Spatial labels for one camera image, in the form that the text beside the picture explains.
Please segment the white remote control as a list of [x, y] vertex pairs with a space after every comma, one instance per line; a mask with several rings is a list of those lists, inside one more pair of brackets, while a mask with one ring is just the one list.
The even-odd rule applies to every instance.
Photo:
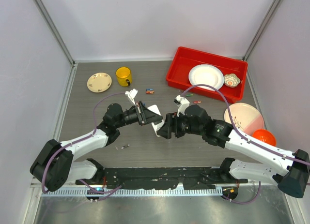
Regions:
[[155, 117], [152, 119], [152, 128], [155, 132], [155, 135], [157, 137], [160, 137], [160, 135], [157, 133], [161, 127], [163, 127], [164, 125], [164, 120], [163, 117], [159, 111], [159, 108], [157, 105], [151, 105], [149, 107], [147, 107], [148, 110], [152, 111], [155, 114]]

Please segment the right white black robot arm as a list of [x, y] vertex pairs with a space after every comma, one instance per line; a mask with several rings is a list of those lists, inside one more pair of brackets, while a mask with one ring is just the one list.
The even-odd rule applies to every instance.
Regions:
[[181, 113], [168, 113], [162, 122], [153, 125], [158, 136], [170, 139], [185, 134], [200, 135], [210, 145], [237, 151], [257, 163], [225, 159], [219, 178], [225, 183], [233, 179], [256, 180], [276, 185], [285, 194], [302, 198], [310, 176], [310, 158], [307, 152], [292, 152], [264, 143], [233, 125], [212, 119], [205, 109], [190, 105]]

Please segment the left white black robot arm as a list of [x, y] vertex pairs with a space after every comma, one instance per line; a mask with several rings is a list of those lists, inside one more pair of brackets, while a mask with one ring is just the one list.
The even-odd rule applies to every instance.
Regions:
[[136, 122], [146, 125], [162, 119], [158, 112], [146, 108], [142, 102], [128, 110], [123, 110], [119, 104], [111, 104], [102, 122], [90, 133], [63, 142], [55, 139], [47, 141], [31, 165], [30, 173], [41, 182], [44, 192], [54, 192], [68, 181], [100, 184], [105, 176], [103, 166], [94, 159], [83, 162], [76, 160], [95, 149], [112, 144], [120, 135], [120, 127]]

